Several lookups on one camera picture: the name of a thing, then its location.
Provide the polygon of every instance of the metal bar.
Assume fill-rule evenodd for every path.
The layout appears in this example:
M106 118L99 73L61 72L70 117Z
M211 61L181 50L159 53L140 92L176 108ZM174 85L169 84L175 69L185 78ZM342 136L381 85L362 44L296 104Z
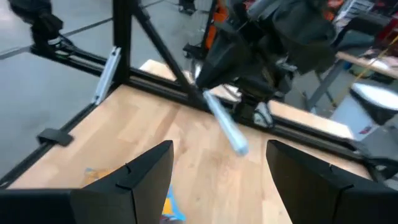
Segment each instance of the metal bar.
M319 83L322 83L322 82L323 82L323 79L322 79L322 77L321 77L320 74L318 74L317 72L315 72L315 76L317 77ZM332 97L332 95L330 94L330 92L329 92L328 90L326 90L325 93L326 93L326 96L327 96L328 99L329 99L329 102L330 102L330 103L333 103L333 106L336 106L336 105L334 104L333 97Z
M143 80L146 80L151 83L155 83L158 85L162 85L164 87L170 88L172 90L183 92L181 85L176 81L172 81L166 78L162 78L158 75L154 75L152 73L143 71L138 68L131 68L130 69L130 76L137 77Z
M282 138L286 138L288 140L333 154L340 158L347 159L349 161L363 163L362 155L355 154L344 146L340 146L330 141L322 141L321 139L314 138L311 135L300 133L299 131L283 127L278 124L271 129L271 133L276 136L280 136Z
M189 95L191 100L199 100L201 99L200 95L197 93L194 86L189 84L187 78L182 73L181 68L178 63L173 58L172 54L169 52L168 48L165 46L163 40L160 38L160 35L155 30L153 24L150 21L150 17L145 9L141 8L138 4L138 1L134 2L132 14L136 17L138 23L140 23L142 29L148 35L149 39L155 45L156 49L159 51L162 58L165 60L166 64L169 66L177 81L181 85L182 89L185 93Z
M223 129L224 134L231 143L231 146L235 153L240 156L246 155L249 152L248 140L238 129L237 125L232 120L231 115L221 105L218 97L213 96L209 90L205 90L203 92L203 96L207 102L209 109L213 113L214 117Z
M106 97L106 94L111 86L116 68L120 61L120 47L113 47L108 60L106 61L104 70L98 81L92 103L99 105Z
M92 75L97 76L97 77L99 77L102 74L102 71L103 71L103 69L101 67L97 67L97 66L94 66L94 65L89 65L87 63L75 60L73 58L64 59L64 58L52 57L52 56L49 56L47 54L42 54L37 49L35 49L33 47L31 48L30 52L32 54L37 55L37 56L40 56L40 57L43 57L43 58L47 58L47 59L52 60L54 62L58 62L58 63L64 64L64 65L67 65L69 67L81 70L83 72L92 74Z
M336 80L337 76L340 74L340 65L343 64L343 60L338 60L328 75L323 79L320 86L315 90L311 98L307 101L308 110L312 110L313 107L318 103L320 98L325 92L328 91L329 86Z
M120 62L113 81L124 83L130 76L131 9L137 0L113 0L113 45L121 48Z
M99 65L105 65L106 63L106 58L89 53L79 48L66 48L63 49L63 51L65 51L66 53L70 53L73 56L80 57L82 59L97 63Z
M161 96L165 99L172 100L174 102L180 103L182 105L187 105L194 107L196 109L200 109L201 107L195 104L193 101L188 100L188 95L185 93L180 93L180 92L173 92L170 91L166 88L159 88L157 85L148 85L147 82L132 78L128 80L125 85L131 86L133 88L136 88L138 90L142 90L148 93L151 93L153 95Z

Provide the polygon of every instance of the wooden tabletop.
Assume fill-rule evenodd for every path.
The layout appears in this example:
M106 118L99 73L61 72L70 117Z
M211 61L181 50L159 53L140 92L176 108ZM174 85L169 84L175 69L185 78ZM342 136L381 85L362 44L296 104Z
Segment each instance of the wooden tabletop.
M344 52L338 52L336 57L361 67L367 67L371 63L371 61L368 59L358 58ZM382 67L377 63L373 63L370 67L370 70L387 75L391 78L398 79L398 70L396 69L386 68L384 66Z
M171 76L164 65L154 61L142 69ZM294 119L300 117L302 123L350 137L342 124L273 104L273 112L281 116L298 113ZM75 140L68 147L54 146L11 188L81 187L87 168L118 168L165 139L174 141L172 187L187 223L291 223L267 165L270 139L369 178L361 165L255 129L239 128L250 145L245 157L235 155L212 115L121 86L71 131Z

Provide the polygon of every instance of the white object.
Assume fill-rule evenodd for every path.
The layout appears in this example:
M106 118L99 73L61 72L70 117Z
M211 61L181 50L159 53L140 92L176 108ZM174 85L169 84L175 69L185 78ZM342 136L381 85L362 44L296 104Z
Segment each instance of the white object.
M200 65L195 65L195 75L199 74L201 70ZM203 92L203 97L209 106L210 111L220 124L224 134L231 143L232 149L239 155L244 156L249 152L248 141L242 134L242 132L235 125L231 115L225 110L224 106L221 105L220 101L216 96L213 96L209 90Z
M351 89L376 109L398 111L398 95L392 91L361 83L355 83ZM344 98L330 119L347 125L357 141L362 141L379 127L352 94Z

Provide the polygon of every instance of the concrete floor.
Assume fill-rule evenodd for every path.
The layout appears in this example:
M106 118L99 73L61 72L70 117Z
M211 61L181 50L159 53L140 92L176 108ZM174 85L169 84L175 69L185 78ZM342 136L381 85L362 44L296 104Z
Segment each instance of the concrete floor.
M29 26L9 12L6 0L0 1L0 32L3 34L0 36L1 177L38 146L35 137L44 128L60 128L90 102L98 78L23 52L31 44ZM143 5L153 2L156 0L142 1ZM172 55L182 68L189 69L182 48L188 42L190 17L179 13L177 6L171 4L177 2L160 2L149 6L147 10ZM54 13L65 22L63 33L111 17L111 1L54 1L53 6ZM73 34L70 38L82 49L107 57L112 47L112 23L106 22ZM139 24L134 21L131 63L139 67L148 59L162 61ZM349 83L350 80L353 77L348 74L339 77L332 84L332 95L340 92L341 87L345 86L342 83ZM306 74L294 82L295 88L288 94L287 103L302 108L298 91L305 90L312 94L318 86L318 80ZM325 96L318 104L321 108L328 108L329 105Z

